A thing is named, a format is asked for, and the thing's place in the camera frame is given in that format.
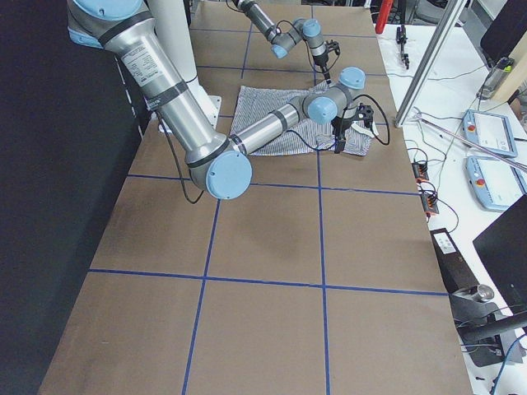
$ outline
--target black screen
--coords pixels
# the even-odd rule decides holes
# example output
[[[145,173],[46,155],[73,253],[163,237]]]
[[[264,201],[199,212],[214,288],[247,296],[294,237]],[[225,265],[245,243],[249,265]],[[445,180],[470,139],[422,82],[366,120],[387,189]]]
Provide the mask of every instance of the black screen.
[[[527,195],[491,223],[473,244],[505,302],[509,306],[527,304]]]

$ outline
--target blue joint cap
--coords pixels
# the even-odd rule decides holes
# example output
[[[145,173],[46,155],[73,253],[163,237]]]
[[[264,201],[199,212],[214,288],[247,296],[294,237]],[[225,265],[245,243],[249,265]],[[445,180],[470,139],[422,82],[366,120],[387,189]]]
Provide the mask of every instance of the blue joint cap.
[[[271,50],[275,54],[275,56],[279,59],[285,58],[287,56],[287,51],[285,48],[281,47],[280,45],[273,44],[271,46]]]
[[[366,74],[358,67],[346,67],[340,73],[338,81],[350,89],[364,89]]]
[[[142,0],[73,0],[86,14],[104,21],[121,21],[131,17]]]
[[[307,114],[310,119],[320,125],[331,122],[337,113],[337,105],[329,97],[317,97],[307,107]]]
[[[102,49],[102,45],[100,45],[100,42],[95,37],[92,37],[90,35],[85,35],[84,33],[81,33],[80,31],[76,31],[69,27],[68,27],[68,31],[69,31],[69,38],[75,44],[85,45],[86,47]]]
[[[208,167],[207,190],[218,199],[239,197],[250,185],[253,169],[238,151],[225,151]]]
[[[321,31],[320,23],[316,19],[308,19],[302,27],[302,33],[306,37],[316,37]]]

